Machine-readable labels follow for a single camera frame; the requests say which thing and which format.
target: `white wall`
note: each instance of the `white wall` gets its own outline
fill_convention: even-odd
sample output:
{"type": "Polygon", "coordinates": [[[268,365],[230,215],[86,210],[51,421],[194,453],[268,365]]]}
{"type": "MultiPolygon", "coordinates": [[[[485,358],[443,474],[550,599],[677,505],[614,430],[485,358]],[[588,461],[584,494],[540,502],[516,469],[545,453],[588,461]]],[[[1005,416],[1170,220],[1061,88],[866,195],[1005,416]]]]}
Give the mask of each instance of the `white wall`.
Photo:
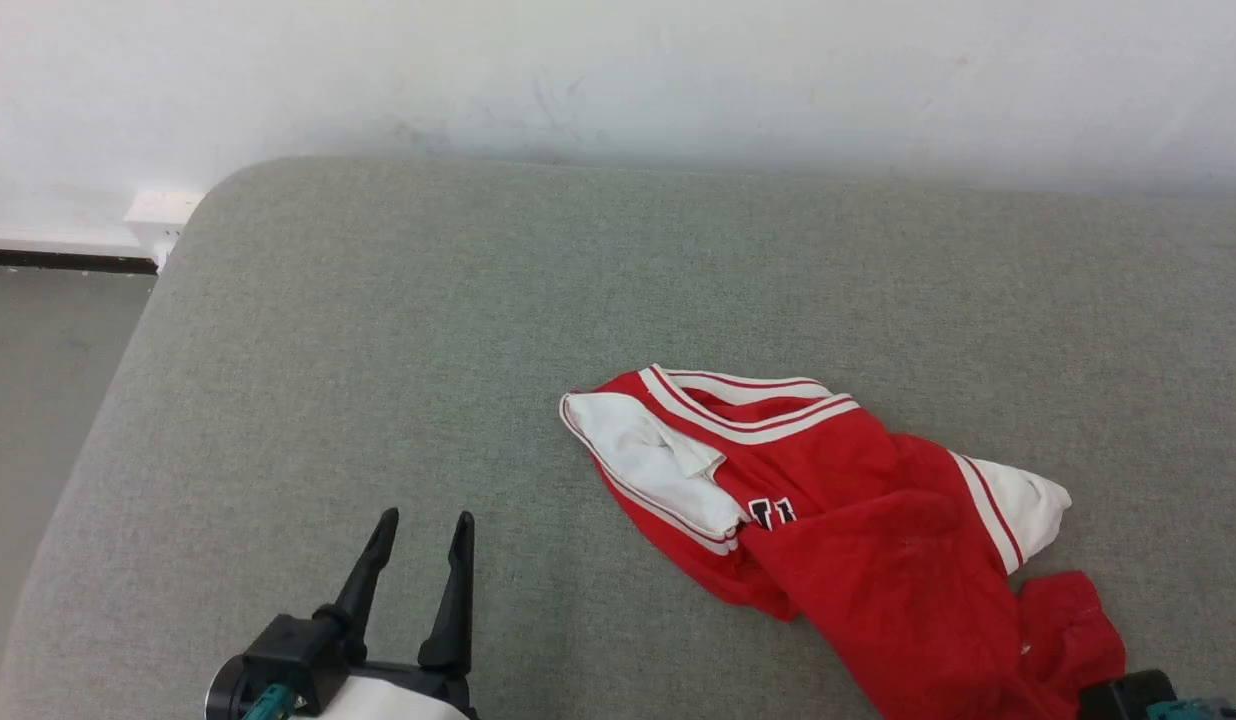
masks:
{"type": "Polygon", "coordinates": [[[1236,0],[0,0],[0,228],[318,152],[1236,193],[1236,0]]]}

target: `white baseboard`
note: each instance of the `white baseboard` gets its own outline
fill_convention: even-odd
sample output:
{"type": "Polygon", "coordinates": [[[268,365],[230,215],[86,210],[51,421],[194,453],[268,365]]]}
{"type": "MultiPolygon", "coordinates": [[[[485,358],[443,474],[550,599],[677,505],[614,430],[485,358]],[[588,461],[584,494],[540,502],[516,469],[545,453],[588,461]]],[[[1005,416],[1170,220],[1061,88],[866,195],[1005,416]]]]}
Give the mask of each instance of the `white baseboard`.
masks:
{"type": "Polygon", "coordinates": [[[132,232],[75,231],[74,228],[16,228],[0,225],[0,249],[22,252],[68,252],[68,254],[110,254],[116,258],[151,258],[132,232]]]}

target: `red fabric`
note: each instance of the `red fabric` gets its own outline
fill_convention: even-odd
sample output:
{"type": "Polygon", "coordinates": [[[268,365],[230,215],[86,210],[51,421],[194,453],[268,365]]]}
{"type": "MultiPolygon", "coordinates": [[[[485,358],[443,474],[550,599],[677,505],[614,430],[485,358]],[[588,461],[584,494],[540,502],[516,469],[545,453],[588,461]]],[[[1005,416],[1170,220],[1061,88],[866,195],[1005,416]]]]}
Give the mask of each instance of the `red fabric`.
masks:
{"type": "Polygon", "coordinates": [[[1011,593],[946,448],[889,433],[848,398],[728,403],[685,388],[693,403],[676,406],[651,395],[650,378],[676,391],[666,387],[676,374],[649,370],[598,391],[634,396],[670,429],[723,452],[714,483],[742,509],[759,500],[774,510],[769,529],[743,524],[726,552],[628,500],[604,475],[619,505],[722,600],[782,620],[805,614],[884,719],[1072,720],[1082,687],[1124,673],[1124,643],[1084,574],[1011,593]],[[815,416],[824,419],[781,433],[815,416]],[[755,442],[760,432],[779,435],[755,442]]]}

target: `gray floor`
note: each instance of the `gray floor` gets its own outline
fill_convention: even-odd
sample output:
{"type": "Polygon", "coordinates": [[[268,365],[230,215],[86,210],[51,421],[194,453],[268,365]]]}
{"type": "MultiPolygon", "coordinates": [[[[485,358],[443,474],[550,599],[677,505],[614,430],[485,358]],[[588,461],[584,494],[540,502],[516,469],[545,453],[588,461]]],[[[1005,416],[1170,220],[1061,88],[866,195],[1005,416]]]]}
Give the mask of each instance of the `gray floor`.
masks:
{"type": "Polygon", "coordinates": [[[0,268],[0,659],[37,543],[154,283],[0,268]]]}

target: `robotic arm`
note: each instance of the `robotic arm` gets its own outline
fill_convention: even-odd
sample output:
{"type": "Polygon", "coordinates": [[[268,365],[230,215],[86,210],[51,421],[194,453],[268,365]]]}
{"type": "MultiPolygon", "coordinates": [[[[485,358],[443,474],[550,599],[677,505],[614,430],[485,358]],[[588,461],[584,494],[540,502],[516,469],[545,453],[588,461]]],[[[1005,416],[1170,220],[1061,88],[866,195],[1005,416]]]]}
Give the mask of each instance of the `robotic arm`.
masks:
{"type": "Polygon", "coordinates": [[[418,664],[367,659],[365,626],[391,559],[397,509],[382,514],[337,600],[311,619],[278,615],[226,661],[205,698],[206,720],[478,720],[467,692],[476,520],[459,515],[449,583],[418,664]]]}

